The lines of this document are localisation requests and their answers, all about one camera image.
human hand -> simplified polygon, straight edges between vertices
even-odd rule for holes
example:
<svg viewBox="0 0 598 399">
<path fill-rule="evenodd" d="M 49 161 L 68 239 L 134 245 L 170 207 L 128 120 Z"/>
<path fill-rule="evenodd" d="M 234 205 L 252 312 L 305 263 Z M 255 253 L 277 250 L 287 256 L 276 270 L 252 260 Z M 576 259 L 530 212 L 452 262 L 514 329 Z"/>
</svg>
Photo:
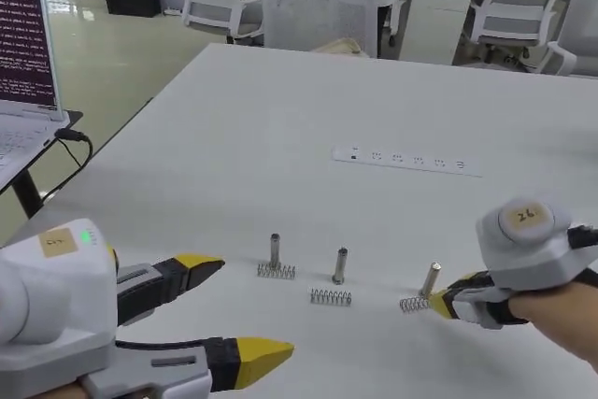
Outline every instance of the human hand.
<svg viewBox="0 0 598 399">
<path fill-rule="evenodd" d="M 143 391 L 131 394 L 127 396 L 127 399 L 144 399 L 149 397 L 150 394 L 150 391 Z M 90 399 L 90 396 L 77 382 L 75 382 L 66 385 L 65 387 L 52 390 L 51 392 L 43 392 L 38 396 L 34 396 L 32 399 Z"/>
<path fill-rule="evenodd" d="M 33 399 L 89 399 L 89 395 L 77 383 L 71 383 L 51 392 L 43 392 Z"/>
<path fill-rule="evenodd" d="M 598 289 L 571 282 L 549 292 L 515 296 L 509 308 L 598 373 Z"/>
</svg>

laptop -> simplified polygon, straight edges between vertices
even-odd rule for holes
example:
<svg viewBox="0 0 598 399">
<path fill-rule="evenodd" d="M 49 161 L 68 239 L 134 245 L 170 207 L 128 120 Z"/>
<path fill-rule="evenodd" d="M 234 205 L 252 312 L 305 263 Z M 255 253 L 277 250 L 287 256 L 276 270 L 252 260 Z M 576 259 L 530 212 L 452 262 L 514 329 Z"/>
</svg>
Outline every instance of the laptop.
<svg viewBox="0 0 598 399">
<path fill-rule="evenodd" d="M 0 0 L 0 192 L 68 123 L 46 0 Z"/>
</svg>

black cable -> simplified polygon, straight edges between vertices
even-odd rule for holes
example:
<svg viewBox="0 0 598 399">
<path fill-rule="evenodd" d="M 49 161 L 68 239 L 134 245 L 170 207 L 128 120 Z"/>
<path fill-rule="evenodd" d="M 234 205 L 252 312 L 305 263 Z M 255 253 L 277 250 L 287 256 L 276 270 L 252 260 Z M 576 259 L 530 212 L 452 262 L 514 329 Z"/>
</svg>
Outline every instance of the black cable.
<svg viewBox="0 0 598 399">
<path fill-rule="evenodd" d="M 77 164 L 77 166 L 81 167 L 81 163 L 75 157 L 75 155 L 73 154 L 73 152 L 71 151 L 71 149 L 68 148 L 68 145 L 66 145 L 62 139 L 58 139 L 58 143 L 60 143 L 64 147 L 64 149 L 66 150 L 66 152 L 70 155 L 70 157 L 73 158 L 73 161 L 75 161 L 75 164 Z"/>
<path fill-rule="evenodd" d="M 89 152 L 87 154 L 87 158 L 85 158 L 85 161 L 83 161 L 83 164 L 81 164 L 81 166 L 77 170 L 75 170 L 63 182 L 61 182 L 60 184 L 58 184 L 54 189 L 52 189 L 51 191 L 49 191 L 48 193 L 46 193 L 46 195 L 41 200 L 42 203 L 45 203 L 46 200 L 48 200 L 55 193 L 57 193 L 59 190 L 61 190 L 62 187 L 64 187 L 71 179 L 73 179 L 76 175 L 78 175 L 81 172 L 81 170 L 83 170 L 87 166 L 87 164 L 90 163 L 90 160 L 92 159 L 92 156 L 93 156 L 93 143 L 92 143 L 92 140 L 89 139 L 83 133 L 80 133 L 79 131 L 68 130 L 66 128 L 61 128 L 56 133 L 54 133 L 54 136 L 58 139 L 59 142 L 61 140 L 67 140 L 67 141 L 70 141 L 70 142 L 85 142 L 87 144 Z"/>
</svg>

yellow fingertip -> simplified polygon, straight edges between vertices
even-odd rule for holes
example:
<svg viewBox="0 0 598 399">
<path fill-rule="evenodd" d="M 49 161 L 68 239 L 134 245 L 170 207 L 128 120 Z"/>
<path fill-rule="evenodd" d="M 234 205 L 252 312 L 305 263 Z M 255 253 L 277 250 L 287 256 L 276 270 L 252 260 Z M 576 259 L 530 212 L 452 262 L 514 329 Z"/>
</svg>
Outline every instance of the yellow fingertip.
<svg viewBox="0 0 598 399">
<path fill-rule="evenodd" d="M 238 338 L 236 343 L 241 359 L 235 384 L 236 390 L 247 388 L 279 367 L 292 356 L 295 349 L 291 343 L 267 338 L 243 337 Z"/>
<path fill-rule="evenodd" d="M 224 262 L 220 257 L 204 256 L 201 254 L 179 254 L 175 256 L 175 259 L 189 269 L 208 262 Z"/>
<path fill-rule="evenodd" d="M 430 298 L 428 298 L 428 301 L 430 301 L 430 306 L 434 312 L 436 312 L 442 318 L 452 320 L 452 315 L 450 314 L 449 308 L 444 300 L 444 295 L 446 292 L 446 290 L 441 290 L 440 292 L 432 293 Z"/>
</svg>

laptop screen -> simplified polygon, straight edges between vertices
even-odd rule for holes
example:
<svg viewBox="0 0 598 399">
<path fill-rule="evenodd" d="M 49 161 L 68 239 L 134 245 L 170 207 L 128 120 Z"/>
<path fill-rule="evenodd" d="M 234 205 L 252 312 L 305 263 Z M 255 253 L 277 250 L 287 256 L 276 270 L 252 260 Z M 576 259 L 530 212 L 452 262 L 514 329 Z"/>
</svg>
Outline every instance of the laptop screen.
<svg viewBox="0 0 598 399">
<path fill-rule="evenodd" d="M 41 0 L 0 0 L 0 100 L 56 105 L 44 20 Z"/>
</svg>

